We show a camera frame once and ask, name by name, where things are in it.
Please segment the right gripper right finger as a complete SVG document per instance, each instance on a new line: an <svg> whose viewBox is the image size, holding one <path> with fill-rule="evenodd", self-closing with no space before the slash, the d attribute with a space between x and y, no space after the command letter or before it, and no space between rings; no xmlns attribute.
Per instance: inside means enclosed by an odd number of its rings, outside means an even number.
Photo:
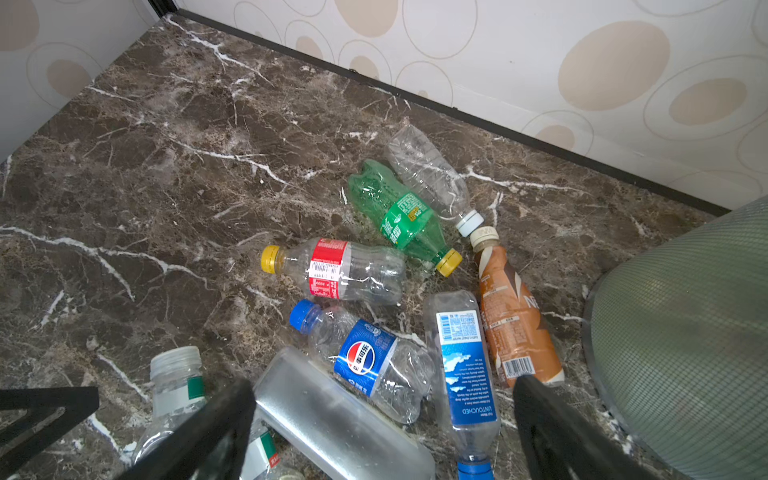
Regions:
<svg viewBox="0 0 768 480"><path fill-rule="evenodd" d="M533 479L651 479L635 463L532 375L513 387L514 414Z"/></svg>

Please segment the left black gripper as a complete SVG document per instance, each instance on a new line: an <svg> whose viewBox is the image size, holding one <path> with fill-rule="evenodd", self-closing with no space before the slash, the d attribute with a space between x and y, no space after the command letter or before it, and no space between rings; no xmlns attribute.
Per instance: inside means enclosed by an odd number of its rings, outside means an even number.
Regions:
<svg viewBox="0 0 768 480"><path fill-rule="evenodd" d="M1 427L1 476L11 477L99 406L95 386L2 390L1 411L20 416Z"/></svg>

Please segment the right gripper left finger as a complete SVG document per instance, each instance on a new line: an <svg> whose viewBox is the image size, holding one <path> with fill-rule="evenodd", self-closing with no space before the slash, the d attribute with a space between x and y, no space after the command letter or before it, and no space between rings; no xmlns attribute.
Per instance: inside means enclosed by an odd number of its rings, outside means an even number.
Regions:
<svg viewBox="0 0 768 480"><path fill-rule="evenodd" d="M255 407L251 382L244 378L236 380L120 477L239 478Z"/></svg>

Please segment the clear bottle red green label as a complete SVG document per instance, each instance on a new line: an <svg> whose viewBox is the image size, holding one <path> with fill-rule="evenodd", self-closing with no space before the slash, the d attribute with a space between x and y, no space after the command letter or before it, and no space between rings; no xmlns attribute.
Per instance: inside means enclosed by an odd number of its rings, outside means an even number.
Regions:
<svg viewBox="0 0 768 480"><path fill-rule="evenodd" d="M262 420L255 419L239 479L300 480L304 475L281 461L268 427Z"/></svg>

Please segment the clear bottle green white label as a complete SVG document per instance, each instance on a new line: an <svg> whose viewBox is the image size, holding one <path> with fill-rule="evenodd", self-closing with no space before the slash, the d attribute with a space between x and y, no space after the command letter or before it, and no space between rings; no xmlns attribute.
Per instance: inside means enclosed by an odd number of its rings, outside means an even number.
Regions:
<svg viewBox="0 0 768 480"><path fill-rule="evenodd" d="M165 351L150 362L152 420L132 456L135 465L206 403L202 359L196 346Z"/></svg>

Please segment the clear bottle red label yellow cap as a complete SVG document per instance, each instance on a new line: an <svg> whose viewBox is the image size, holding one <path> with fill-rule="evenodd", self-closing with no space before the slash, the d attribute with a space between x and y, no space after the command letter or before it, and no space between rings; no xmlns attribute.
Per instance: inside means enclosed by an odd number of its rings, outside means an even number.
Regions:
<svg viewBox="0 0 768 480"><path fill-rule="evenodd" d="M312 238L292 248L264 248L261 269L284 276L304 294L341 301L396 305L403 298L405 255L391 247Z"/></svg>

